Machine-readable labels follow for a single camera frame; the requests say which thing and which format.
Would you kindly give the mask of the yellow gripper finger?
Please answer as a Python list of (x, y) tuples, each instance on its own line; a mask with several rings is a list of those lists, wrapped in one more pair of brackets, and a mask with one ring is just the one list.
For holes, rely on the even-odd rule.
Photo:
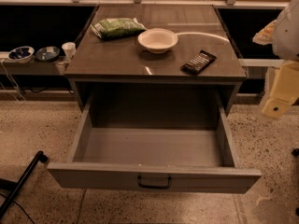
[(252, 38), (252, 41), (263, 46), (271, 44), (276, 23), (276, 20), (268, 23), (260, 32), (255, 34), (255, 36)]
[(274, 71), (270, 91), (264, 97), (261, 112), (278, 119), (299, 99), (299, 62), (285, 61)]

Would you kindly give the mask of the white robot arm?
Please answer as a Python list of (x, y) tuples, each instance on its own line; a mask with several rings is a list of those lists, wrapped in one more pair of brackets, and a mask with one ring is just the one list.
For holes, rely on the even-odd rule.
[(262, 115), (278, 119), (299, 98), (299, 0), (291, 0), (252, 41), (260, 45), (271, 44), (273, 53), (283, 60), (261, 101)]

